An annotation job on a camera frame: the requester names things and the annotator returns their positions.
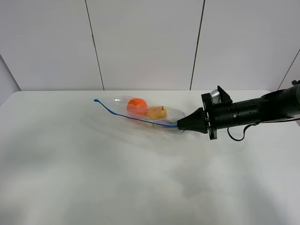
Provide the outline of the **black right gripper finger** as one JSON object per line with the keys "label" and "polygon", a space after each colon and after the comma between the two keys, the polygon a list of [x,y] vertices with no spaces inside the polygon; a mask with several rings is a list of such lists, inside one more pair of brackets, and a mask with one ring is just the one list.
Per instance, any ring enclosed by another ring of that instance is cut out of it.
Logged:
{"label": "black right gripper finger", "polygon": [[177,121],[178,130],[196,131],[202,134],[208,133],[208,123],[203,108],[198,108],[192,114]]}

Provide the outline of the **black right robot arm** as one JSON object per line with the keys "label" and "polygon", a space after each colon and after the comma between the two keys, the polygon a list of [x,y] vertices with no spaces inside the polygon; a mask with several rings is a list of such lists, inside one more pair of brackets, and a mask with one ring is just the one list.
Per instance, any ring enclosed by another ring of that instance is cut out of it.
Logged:
{"label": "black right robot arm", "polygon": [[202,95],[203,106],[177,121],[179,130],[209,134],[217,138],[219,129],[244,125],[245,129],[262,123],[297,121],[300,113],[300,82],[288,89],[270,92],[260,98],[233,102],[220,86]]}

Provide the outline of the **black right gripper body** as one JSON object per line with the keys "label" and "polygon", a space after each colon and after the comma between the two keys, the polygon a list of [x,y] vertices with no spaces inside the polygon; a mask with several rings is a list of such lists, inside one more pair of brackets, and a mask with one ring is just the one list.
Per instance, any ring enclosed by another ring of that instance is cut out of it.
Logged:
{"label": "black right gripper body", "polygon": [[223,90],[219,85],[217,88],[220,92],[221,96],[221,103],[213,104],[210,93],[202,94],[202,103],[203,103],[203,110],[206,114],[206,121],[208,123],[208,134],[211,140],[217,139],[217,126],[216,126],[216,116],[217,116],[217,109],[222,107],[230,106],[233,101],[229,94]]}

